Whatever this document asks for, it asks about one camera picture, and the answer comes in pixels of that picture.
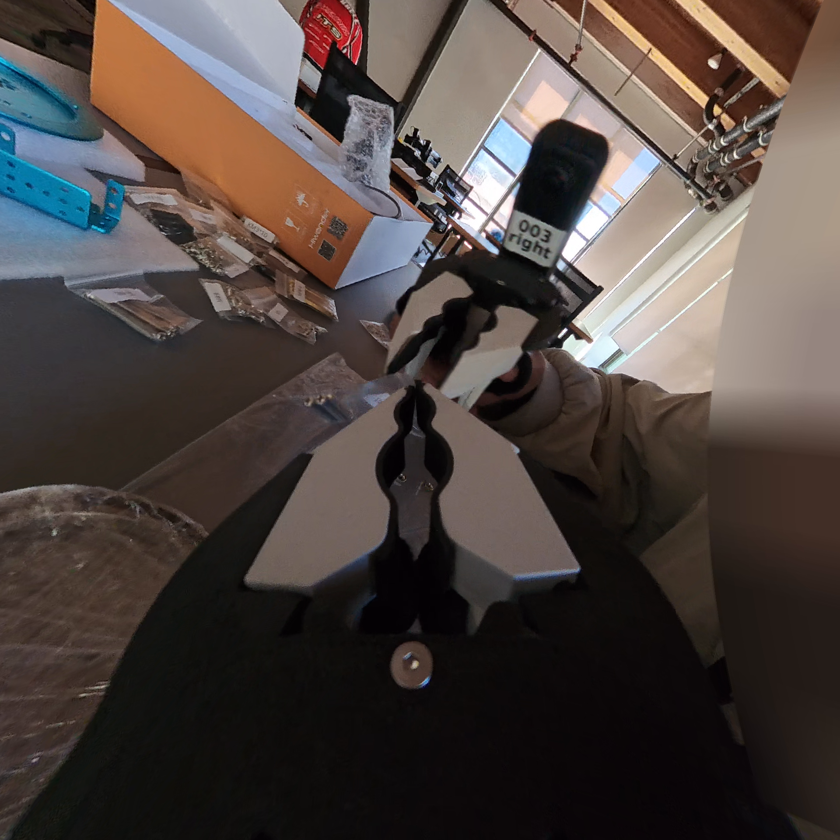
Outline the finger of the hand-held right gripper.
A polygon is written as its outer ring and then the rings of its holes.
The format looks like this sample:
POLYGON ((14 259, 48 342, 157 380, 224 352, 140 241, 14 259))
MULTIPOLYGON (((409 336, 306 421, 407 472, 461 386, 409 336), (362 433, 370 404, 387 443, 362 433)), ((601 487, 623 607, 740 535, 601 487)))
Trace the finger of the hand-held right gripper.
POLYGON ((410 294, 392 336, 384 373, 416 375, 440 337, 452 308, 467 311, 475 291, 461 276, 438 275, 410 294))
POLYGON ((429 318, 437 361, 427 373, 427 389, 444 397, 480 397, 522 356, 537 324, 526 311, 498 306, 493 311, 467 301, 451 301, 429 318))

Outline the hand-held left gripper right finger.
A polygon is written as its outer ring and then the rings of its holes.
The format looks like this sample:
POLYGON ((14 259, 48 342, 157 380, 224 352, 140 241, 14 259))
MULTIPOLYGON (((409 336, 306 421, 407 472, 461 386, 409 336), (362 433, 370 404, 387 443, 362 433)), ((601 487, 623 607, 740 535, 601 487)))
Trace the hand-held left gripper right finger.
POLYGON ((580 564, 517 449, 431 386, 415 395, 434 485, 416 561, 422 631, 473 633, 495 604, 577 582, 580 564))

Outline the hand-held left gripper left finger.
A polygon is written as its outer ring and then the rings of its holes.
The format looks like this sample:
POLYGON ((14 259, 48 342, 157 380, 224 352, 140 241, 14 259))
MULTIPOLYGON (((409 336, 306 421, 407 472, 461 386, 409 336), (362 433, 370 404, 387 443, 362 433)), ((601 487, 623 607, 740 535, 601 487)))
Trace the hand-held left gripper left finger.
POLYGON ((405 469, 417 388, 404 387, 319 446, 245 575, 358 627, 412 627, 418 593, 392 486, 405 469))

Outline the clear plastic bag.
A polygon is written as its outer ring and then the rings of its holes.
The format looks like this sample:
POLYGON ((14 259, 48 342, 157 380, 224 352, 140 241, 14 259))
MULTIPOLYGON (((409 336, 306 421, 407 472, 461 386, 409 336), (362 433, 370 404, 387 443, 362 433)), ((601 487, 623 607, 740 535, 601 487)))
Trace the clear plastic bag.
POLYGON ((175 518, 161 559, 182 563, 200 531, 213 531, 294 458, 411 382, 403 372, 365 381, 333 353, 132 480, 129 493, 175 518))

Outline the person's right forearm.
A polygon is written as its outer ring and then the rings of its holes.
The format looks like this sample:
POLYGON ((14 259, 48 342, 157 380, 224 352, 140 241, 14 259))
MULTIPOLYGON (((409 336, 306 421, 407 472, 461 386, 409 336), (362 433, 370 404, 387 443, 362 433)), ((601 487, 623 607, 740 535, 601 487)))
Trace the person's right forearm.
POLYGON ((591 369, 537 353, 542 379, 498 429, 543 466, 579 480, 637 556, 709 558, 711 394, 591 369))

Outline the grey desk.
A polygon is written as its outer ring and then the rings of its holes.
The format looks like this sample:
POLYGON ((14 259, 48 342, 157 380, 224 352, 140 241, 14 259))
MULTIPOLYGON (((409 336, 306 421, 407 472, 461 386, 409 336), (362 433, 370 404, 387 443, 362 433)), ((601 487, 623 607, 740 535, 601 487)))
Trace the grey desk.
POLYGON ((313 346, 278 329, 220 319, 198 281, 206 274, 149 278, 202 320, 164 343, 79 299, 58 276, 2 279, 3 491, 125 487, 332 353, 374 379, 385 352, 359 321, 386 320, 419 267, 339 290, 339 322, 313 346))

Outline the person's right hand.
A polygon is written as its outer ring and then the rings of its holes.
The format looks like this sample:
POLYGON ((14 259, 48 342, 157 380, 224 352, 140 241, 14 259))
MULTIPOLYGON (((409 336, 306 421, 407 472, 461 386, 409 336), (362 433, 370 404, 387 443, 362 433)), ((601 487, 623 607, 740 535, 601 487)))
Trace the person's right hand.
POLYGON ((470 412, 489 423, 508 417, 536 395, 545 370, 541 351, 523 353, 509 371, 491 381, 470 412))

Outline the window with roller blinds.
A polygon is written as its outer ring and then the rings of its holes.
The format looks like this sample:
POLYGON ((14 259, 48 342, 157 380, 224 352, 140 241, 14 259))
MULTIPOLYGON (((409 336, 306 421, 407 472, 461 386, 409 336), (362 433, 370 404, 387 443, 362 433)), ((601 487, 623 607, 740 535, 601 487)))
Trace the window with roller blinds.
POLYGON ((538 51, 465 168, 467 219, 501 239, 538 131, 563 118, 603 134, 610 158, 563 249, 602 288, 563 348, 590 366, 674 391, 711 386, 744 222, 713 223, 686 184, 544 52, 538 51))

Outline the black monitor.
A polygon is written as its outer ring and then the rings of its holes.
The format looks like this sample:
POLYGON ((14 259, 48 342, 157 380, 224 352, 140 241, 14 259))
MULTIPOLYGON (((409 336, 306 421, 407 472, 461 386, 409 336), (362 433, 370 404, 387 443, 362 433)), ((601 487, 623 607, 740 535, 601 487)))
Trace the black monitor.
POLYGON ((350 116, 351 95, 391 106, 395 128, 402 124, 406 105, 392 98, 373 82, 333 43, 309 116, 338 142, 343 140, 344 127, 350 116))

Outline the plastic-wrapped round metal disc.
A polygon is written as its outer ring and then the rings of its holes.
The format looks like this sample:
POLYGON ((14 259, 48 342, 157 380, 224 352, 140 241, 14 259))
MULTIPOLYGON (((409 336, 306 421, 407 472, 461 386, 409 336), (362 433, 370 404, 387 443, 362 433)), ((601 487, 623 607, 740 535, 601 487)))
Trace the plastic-wrapped round metal disc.
POLYGON ((205 528, 94 486, 1 495, 1 835, 95 714, 124 649, 205 528))

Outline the group of small screw bags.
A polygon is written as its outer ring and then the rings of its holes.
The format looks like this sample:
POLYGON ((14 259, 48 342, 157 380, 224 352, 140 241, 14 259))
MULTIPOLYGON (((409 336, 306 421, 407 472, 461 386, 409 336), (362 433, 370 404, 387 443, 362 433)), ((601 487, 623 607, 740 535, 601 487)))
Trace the group of small screw bags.
MULTIPOLYGON (((309 345, 327 333, 327 323, 340 320, 335 300, 312 288, 307 271, 280 252, 277 237, 236 215, 204 182, 188 179, 186 194, 109 183, 108 194, 113 193, 206 272, 198 285, 219 319, 279 329, 309 345)), ((188 333, 200 322, 143 275, 68 280, 66 285, 157 343, 188 333)))

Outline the orange and white cardboard box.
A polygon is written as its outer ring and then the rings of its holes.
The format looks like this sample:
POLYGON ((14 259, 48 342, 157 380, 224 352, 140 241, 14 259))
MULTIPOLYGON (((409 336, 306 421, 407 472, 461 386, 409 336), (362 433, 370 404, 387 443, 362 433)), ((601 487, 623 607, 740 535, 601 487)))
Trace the orange and white cardboard box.
POLYGON ((348 182, 294 103, 303 32, 280 2, 97 2, 91 102, 337 289, 402 268, 427 217, 348 182))

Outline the red and white bag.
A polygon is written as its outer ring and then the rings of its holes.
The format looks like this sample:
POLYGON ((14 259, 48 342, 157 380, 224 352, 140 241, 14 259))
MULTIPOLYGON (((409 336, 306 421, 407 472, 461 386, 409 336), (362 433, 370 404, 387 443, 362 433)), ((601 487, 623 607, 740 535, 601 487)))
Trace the red and white bag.
POLYGON ((333 46, 358 66, 364 31, 350 2, 307 1, 299 25, 305 37, 303 54, 315 67, 326 67, 333 46))

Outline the blue curved metal plate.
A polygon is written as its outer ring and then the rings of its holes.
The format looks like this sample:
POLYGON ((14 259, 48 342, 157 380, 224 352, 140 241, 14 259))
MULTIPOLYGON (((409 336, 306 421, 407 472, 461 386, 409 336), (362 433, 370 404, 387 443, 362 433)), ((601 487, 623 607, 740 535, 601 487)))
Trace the blue curved metal plate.
POLYGON ((1 116, 2 120, 66 140, 93 142, 104 136, 90 106, 4 57, 1 116))

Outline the long blue perforated bracket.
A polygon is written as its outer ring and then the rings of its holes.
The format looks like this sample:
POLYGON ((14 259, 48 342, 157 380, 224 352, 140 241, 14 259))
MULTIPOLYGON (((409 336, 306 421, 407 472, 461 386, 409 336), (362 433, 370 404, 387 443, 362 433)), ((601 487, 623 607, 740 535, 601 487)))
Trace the long blue perforated bracket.
POLYGON ((2 123, 1 194, 75 228, 107 235, 120 224, 125 190, 109 180, 103 204, 97 205, 88 190, 18 157, 15 131, 2 123))

